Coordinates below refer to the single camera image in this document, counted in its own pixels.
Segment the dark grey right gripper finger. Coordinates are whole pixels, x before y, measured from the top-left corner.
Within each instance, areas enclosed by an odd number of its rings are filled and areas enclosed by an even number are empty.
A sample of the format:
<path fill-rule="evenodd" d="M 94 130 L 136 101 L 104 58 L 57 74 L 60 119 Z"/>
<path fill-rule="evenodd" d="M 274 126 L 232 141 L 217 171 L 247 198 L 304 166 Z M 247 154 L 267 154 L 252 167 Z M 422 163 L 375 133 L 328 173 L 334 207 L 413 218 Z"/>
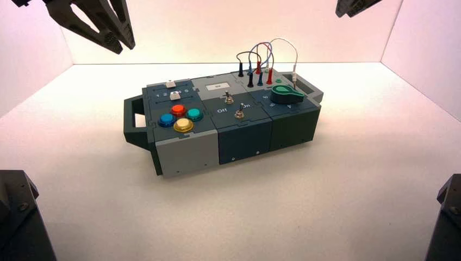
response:
<path fill-rule="evenodd" d="M 339 18 L 344 15 L 352 18 L 380 1 L 381 0 L 337 0 L 335 14 Z"/>

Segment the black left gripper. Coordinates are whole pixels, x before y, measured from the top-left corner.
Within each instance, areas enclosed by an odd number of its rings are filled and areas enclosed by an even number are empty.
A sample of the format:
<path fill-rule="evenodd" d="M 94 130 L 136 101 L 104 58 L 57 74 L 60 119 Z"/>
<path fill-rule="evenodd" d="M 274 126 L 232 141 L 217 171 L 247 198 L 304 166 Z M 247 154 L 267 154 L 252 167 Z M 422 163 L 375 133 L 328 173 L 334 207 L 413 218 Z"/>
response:
<path fill-rule="evenodd" d="M 17 7 L 29 5 L 31 0 L 11 0 Z M 95 25 L 91 28 L 72 9 L 80 9 Z M 122 44 L 135 47 L 134 34 L 126 1 L 45 1 L 50 17 L 57 24 L 93 43 L 120 54 Z"/>

